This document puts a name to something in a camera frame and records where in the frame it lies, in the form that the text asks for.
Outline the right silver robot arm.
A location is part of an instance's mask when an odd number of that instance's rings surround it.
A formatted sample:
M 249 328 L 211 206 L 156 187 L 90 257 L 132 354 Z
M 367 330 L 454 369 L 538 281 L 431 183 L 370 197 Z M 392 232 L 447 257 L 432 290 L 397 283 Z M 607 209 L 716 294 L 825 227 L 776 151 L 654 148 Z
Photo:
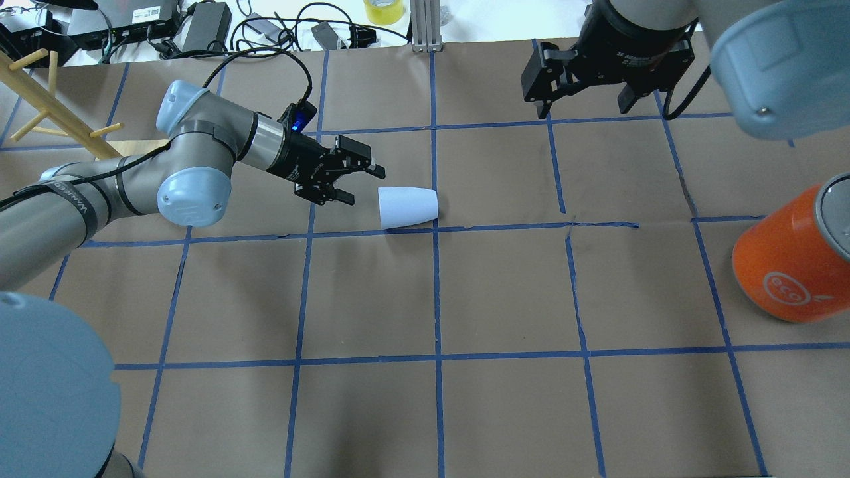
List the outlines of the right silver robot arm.
M 593 1 L 573 46 L 534 47 L 523 100 L 543 119 L 563 97 L 622 84 L 618 109 L 629 112 L 674 91 L 700 25 L 703 79 L 722 88 L 738 127 L 756 139 L 805 138 L 848 125 L 848 19 L 847 1 Z

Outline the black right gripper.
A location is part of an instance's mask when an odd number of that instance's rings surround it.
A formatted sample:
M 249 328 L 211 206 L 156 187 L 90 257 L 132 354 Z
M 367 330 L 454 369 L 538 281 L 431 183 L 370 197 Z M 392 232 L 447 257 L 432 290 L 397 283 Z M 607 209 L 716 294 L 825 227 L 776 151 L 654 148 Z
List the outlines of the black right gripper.
M 671 93 L 692 65 L 695 12 L 677 1 L 592 1 L 577 41 L 566 50 L 534 46 L 520 76 L 523 100 L 537 117 L 587 88 L 623 84 L 617 103 L 626 114 L 655 91 Z

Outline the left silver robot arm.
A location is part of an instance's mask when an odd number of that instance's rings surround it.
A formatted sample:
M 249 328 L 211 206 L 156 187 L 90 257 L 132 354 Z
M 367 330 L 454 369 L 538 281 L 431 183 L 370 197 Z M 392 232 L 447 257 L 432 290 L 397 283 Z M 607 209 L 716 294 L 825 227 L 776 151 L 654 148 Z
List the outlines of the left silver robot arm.
M 157 116 L 165 144 L 53 167 L 2 200 L 3 477 L 143 476 L 120 444 L 133 393 L 114 354 L 88 319 L 21 288 L 118 220 L 218 223 L 237 165 L 291 182 L 313 204 L 352 205 L 337 180 L 385 171 L 368 145 L 338 136 L 327 147 L 304 133 L 315 112 L 302 99 L 273 119 L 176 81 Z

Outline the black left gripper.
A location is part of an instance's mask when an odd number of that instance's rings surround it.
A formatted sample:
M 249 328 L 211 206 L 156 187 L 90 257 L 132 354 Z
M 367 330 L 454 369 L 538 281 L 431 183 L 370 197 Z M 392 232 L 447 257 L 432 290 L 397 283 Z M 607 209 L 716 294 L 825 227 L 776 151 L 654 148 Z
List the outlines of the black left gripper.
M 353 194 L 335 187 L 343 175 L 364 172 L 386 178 L 385 168 L 373 163 L 369 145 L 341 134 L 336 136 L 334 146 L 327 148 L 300 132 L 288 132 L 265 171 L 294 183 L 296 196 L 319 206 L 329 202 L 355 206 Z

